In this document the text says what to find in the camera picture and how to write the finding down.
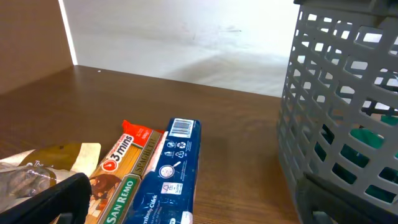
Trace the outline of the blue Kleenex tissue box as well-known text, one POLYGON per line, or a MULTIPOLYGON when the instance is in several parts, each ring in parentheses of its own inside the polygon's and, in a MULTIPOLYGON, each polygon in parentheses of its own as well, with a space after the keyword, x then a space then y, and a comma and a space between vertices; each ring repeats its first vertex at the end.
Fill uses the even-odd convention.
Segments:
POLYGON ((123 222, 192 224, 200 148, 199 120, 170 119, 123 222))

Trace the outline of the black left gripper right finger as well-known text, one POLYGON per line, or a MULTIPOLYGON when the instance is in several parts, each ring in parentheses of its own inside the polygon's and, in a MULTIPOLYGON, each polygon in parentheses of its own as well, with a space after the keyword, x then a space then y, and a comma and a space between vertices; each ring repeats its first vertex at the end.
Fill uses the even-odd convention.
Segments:
POLYGON ((313 174, 297 181, 295 201, 302 223, 397 223, 396 214, 313 174))

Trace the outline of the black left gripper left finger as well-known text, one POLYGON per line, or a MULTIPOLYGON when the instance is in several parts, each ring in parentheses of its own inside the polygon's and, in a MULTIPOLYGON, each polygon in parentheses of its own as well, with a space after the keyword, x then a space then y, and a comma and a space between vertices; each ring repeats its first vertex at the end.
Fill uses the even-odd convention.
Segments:
POLYGON ((77 173, 1 213, 3 224, 50 223, 65 215, 65 223, 84 223, 91 197, 89 178, 77 173))

